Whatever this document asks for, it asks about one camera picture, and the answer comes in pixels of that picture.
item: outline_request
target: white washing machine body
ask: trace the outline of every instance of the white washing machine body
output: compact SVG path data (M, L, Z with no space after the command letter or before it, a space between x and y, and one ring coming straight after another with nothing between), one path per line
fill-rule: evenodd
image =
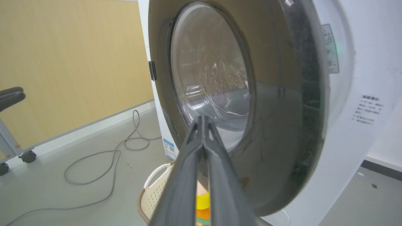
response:
M292 5L295 0L286 0ZM283 211L262 217L275 226L316 226L338 199L387 123L402 94L402 1L313 0L330 64L328 130L310 181ZM149 0L139 0L148 61ZM165 153L178 149L154 98Z

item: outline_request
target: gray floor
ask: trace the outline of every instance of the gray floor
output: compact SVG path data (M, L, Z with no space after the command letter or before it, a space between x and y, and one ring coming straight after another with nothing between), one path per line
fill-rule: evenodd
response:
M139 129L146 137L160 136L155 111L141 115ZM132 130L132 123L107 130L77 145L41 156L31 164L14 167L0 177L0 226L28 210L71 207L106 197L111 187L111 172L85 186L66 183L63 172L81 157L113 149ZM144 143L132 141L129 145L140 146ZM109 200L80 210L36 212L13 225L145 225L136 209L138 193L148 175L159 165L170 162L170 159L164 155L160 139L151 141L143 151L122 150L115 191ZM106 170L110 160L111 153L85 160L71 170L70 178L78 181L95 178ZM361 174L356 173L320 226L400 225L402 182L364 168L358 172Z

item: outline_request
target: door hinge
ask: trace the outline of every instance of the door hinge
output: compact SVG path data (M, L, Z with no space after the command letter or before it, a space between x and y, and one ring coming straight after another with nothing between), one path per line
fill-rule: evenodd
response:
M154 61L148 61L148 66L150 68L151 80L156 81L155 62Z

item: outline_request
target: washing machine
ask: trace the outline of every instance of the washing machine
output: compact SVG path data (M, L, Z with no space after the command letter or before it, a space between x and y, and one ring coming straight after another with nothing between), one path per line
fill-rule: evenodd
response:
M163 149L215 122L256 215L317 226L402 93L399 0L139 0ZM208 170L199 165L205 185Z

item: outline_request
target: coiled cable on floor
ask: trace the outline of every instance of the coiled cable on floor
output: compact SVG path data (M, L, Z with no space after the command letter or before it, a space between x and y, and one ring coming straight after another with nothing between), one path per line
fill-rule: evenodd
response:
M137 113L137 116L138 116L138 123L137 123L137 124L135 123L135 120L134 120L134 113L135 113L135 112ZM91 206L91 205L95 205L95 204L101 203L101 202L105 201L106 199L108 199L109 197L111 197L111 195L113 194L113 191L114 191L114 189L115 189L116 168L117 168L117 164L119 163L120 156L121 156L121 151L118 150L118 148L120 147L120 145L124 144L124 147L125 147L126 149L128 149L128 150L131 150L131 151L141 151L141 150L144 150L145 148L147 148L147 147L150 145L150 141L151 141L151 140L156 140L156 139L161 138L161 137L157 137L157 138L146 138L146 137L144 137L144 136L139 132L139 130L138 130L138 126L139 126L139 113L138 113L137 110L134 110L134 111L133 111L132 119L133 119L133 124L134 124L134 128L135 128L134 131L133 131L125 140L123 140L122 142L120 142L120 143L116 146L116 148L115 148L114 150L101 151L101 152L97 152L97 153L94 153L94 154L85 156L85 157L83 157L83 158L80 158L80 159L78 159L77 161L73 162L73 163L72 163L69 167L67 167L67 169L64 171L64 178L65 178L65 180L66 180L68 183L74 184L74 185L87 185L87 184L93 183L93 182L99 180L100 178L102 178L103 176L105 176L105 174L107 174L107 173L110 171L110 169L112 169L113 163L114 163L114 161L115 161L115 159L116 159L116 164L115 164L115 167L113 168L112 188L110 189L110 193L109 193L105 198L103 198L103 199L101 199L101 200L99 200L99 201L93 202L93 203L89 203L89 204L85 204L85 205L80 205L80 206L76 206L76 207L68 207L68 208L41 208L41 209L30 210L30 211L28 211L28 212L22 214L21 216L15 218L13 221L11 221L10 223L6 224L5 226L10 226L11 224L13 224L13 223L15 223L16 221L20 220L21 218L23 218L23 217L26 216L27 214L30 214L30 213L33 213L33 212L45 211L45 210L76 210L76 209L80 209L80 208L84 208L84 207L88 207L88 206ZM132 138L131 136L132 136L135 132L138 133L139 137ZM139 148L139 149L129 148L129 147L127 147L127 141L129 141L129 140L145 140L145 141L147 142L147 145L146 145L145 147L142 147L142 148ZM91 181L81 182L81 183L80 183L80 182L74 182L74 181L72 181L72 180L70 180L70 179L68 178L68 176L67 176L68 171L69 171L75 164L79 163L80 161L82 161L82 160L84 160L84 159L86 159L86 158L90 158L90 157L92 157L92 156L95 156L95 155L98 155L98 154L102 154L102 153L107 153L107 152L112 152L112 153L113 153L113 156L112 156L112 160L111 160L111 162L110 162L109 168L108 168L102 175L100 175L99 177L97 177L97 178L95 178L95 179L93 179L93 180L91 180Z

